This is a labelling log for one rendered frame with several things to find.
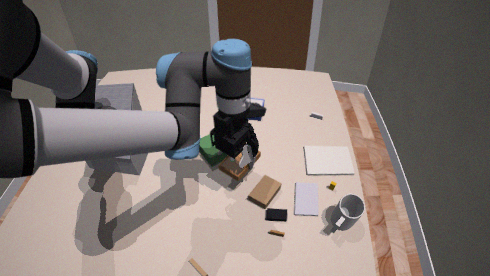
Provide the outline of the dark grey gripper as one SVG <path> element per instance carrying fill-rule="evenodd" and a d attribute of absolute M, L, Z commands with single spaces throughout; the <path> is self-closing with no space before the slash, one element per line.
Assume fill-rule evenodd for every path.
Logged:
<path fill-rule="evenodd" d="M 212 147 L 215 145 L 215 148 L 219 150 L 218 155 L 224 152 L 227 156 L 235 159 L 242 153 L 239 167 L 243 168 L 249 163 L 251 170 L 258 153 L 259 142 L 256 133 L 254 133 L 254 128 L 251 123 L 248 123 L 249 120 L 242 119 L 249 114 L 249 111 L 250 107 L 240 114 L 232 115 L 225 114 L 218 109 L 218 112 L 213 115 L 214 128 L 210 131 L 210 136 L 214 135 L 215 142 L 211 137 L 211 143 Z M 226 119 L 222 120 L 221 118 Z"/>

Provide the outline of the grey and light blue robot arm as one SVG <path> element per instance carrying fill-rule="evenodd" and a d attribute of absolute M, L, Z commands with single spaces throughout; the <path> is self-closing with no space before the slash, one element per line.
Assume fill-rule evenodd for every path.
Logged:
<path fill-rule="evenodd" d="M 215 86 L 217 107 L 225 114 L 250 107 L 242 119 L 265 116 L 265 107 L 250 102 L 251 67 L 251 49 L 239 39 L 218 41 L 209 52 L 164 55 L 156 81 L 166 89 L 165 111 L 95 109 L 97 59 L 61 49 L 41 32 L 23 0 L 0 0 L 0 178 L 32 176 L 41 166 L 161 151 L 169 159 L 194 159 L 201 140 L 201 87 Z M 56 108 L 12 98 L 16 78 L 49 88 Z"/>

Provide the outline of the grey cylindrical cup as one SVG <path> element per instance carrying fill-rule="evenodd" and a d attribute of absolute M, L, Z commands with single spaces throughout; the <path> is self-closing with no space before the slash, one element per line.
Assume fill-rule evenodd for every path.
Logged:
<path fill-rule="evenodd" d="M 341 212 L 341 208 L 343 212 Z M 336 224 L 336 226 L 333 226 L 333 228 L 330 231 L 334 234 L 337 230 L 337 227 L 339 227 L 339 225 L 341 225 L 338 228 L 339 230 L 350 229 L 363 215 L 364 211 L 365 211 L 365 204 L 364 201 L 361 199 L 361 197 L 351 193 L 344 195 L 340 199 L 339 203 L 337 204 L 337 207 L 335 207 L 335 209 L 332 212 L 331 222 L 333 225 L 335 225 L 335 223 L 338 221 L 338 224 Z M 345 216 L 345 214 L 347 216 Z M 349 218 L 349 217 L 358 217 L 358 218 Z"/>

